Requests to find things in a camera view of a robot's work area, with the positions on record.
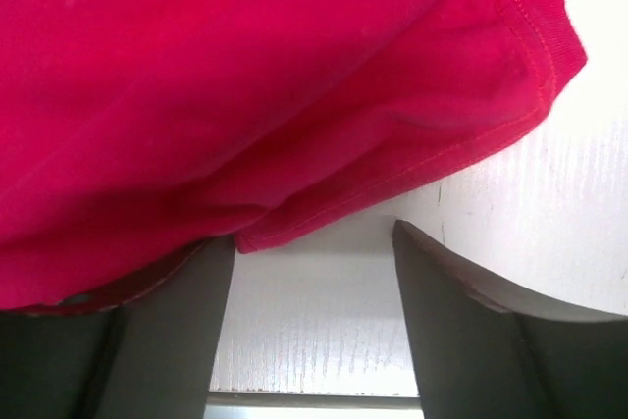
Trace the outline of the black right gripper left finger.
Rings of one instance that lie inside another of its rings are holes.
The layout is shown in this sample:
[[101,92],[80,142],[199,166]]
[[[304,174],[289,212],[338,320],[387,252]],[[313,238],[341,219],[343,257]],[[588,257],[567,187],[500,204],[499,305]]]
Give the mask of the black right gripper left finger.
[[60,304],[1,314],[5,418],[200,418],[236,248],[217,237]]

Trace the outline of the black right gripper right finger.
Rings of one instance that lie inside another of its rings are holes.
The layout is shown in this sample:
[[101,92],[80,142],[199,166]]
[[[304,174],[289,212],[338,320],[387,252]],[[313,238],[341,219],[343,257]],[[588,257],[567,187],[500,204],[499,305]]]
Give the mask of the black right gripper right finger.
[[524,288],[405,221],[393,253],[428,418],[623,418],[627,319]]

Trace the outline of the crimson pink t-shirt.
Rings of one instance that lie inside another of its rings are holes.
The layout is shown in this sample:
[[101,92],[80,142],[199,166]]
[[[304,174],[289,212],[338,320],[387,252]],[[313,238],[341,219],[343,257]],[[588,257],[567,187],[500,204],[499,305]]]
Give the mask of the crimson pink t-shirt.
[[1,306],[291,242],[513,144],[585,62],[565,0],[1,0]]

